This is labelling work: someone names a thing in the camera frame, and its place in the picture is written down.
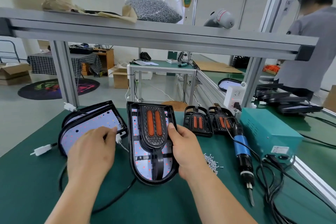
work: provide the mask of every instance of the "label sticker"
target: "label sticker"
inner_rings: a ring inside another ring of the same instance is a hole
[[[289,147],[273,146],[271,153],[287,154]]]

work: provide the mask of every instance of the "teal metal box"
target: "teal metal box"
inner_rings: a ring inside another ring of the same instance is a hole
[[[250,147],[261,158],[275,155],[289,163],[303,137],[266,109],[243,108],[240,122]]]

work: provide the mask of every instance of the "round rug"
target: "round rug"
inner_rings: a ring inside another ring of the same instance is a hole
[[[77,87],[78,95],[84,95],[94,91],[100,85],[99,82],[92,79],[79,78]],[[58,79],[45,80],[26,85],[19,89],[17,94],[20,97],[33,99],[33,100],[48,100],[62,98],[60,85]]]

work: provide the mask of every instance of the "person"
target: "person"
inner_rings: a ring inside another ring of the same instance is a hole
[[[116,127],[92,129],[71,147],[69,182],[46,224],[89,223],[99,187],[114,162],[116,132]],[[180,165],[179,175],[191,189],[202,223],[257,224],[209,168],[196,136],[179,125],[176,130],[172,123],[168,125],[168,134]]]
[[[336,55],[336,8],[334,0],[301,0],[302,18],[296,20],[287,34],[319,37],[309,61],[285,60],[275,82],[283,90],[311,100],[319,91],[324,74]]]

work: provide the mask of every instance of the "left hand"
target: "left hand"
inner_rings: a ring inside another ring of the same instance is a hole
[[[101,185],[114,162],[116,134],[116,127],[99,127],[74,143],[68,154],[69,182],[90,180]]]

